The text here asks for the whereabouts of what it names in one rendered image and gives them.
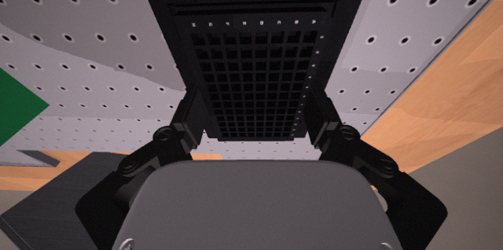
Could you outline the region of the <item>green bin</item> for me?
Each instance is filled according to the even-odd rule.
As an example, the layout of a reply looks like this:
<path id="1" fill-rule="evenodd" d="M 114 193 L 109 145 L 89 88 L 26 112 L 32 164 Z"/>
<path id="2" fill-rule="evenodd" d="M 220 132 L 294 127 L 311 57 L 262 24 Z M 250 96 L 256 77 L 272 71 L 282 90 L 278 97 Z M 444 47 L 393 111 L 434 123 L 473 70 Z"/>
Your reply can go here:
<path id="1" fill-rule="evenodd" d="M 49 104 L 0 68 L 0 146 Z"/>

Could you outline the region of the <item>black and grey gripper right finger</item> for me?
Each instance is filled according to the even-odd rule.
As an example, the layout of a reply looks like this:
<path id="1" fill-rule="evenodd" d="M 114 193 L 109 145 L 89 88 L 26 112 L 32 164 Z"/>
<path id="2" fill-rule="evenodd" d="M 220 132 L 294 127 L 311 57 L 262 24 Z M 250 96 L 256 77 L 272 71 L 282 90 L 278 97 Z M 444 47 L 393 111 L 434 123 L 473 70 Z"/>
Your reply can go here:
<path id="1" fill-rule="evenodd" d="M 334 109 L 334 110 L 333 110 Z M 320 81 L 313 81 L 303 110 L 311 145 L 327 160 L 361 172 L 387 202 L 387 217 L 403 250 L 425 250 L 447 217 L 443 202 L 401 172 L 387 154 L 343 124 Z"/>

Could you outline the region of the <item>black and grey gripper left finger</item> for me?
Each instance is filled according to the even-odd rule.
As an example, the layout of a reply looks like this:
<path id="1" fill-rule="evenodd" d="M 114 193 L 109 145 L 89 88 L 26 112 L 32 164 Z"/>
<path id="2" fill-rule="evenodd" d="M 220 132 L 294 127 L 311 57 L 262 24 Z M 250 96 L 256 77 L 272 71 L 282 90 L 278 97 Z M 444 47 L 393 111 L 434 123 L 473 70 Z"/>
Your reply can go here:
<path id="1" fill-rule="evenodd" d="M 126 156 L 117 171 L 78 201 L 75 213 L 98 250 L 112 250 L 130 210 L 131 197 L 152 172 L 167 164 L 193 160 L 190 152 L 200 145 L 207 115 L 197 83 L 190 83 L 170 125 L 155 131 L 151 142 Z"/>

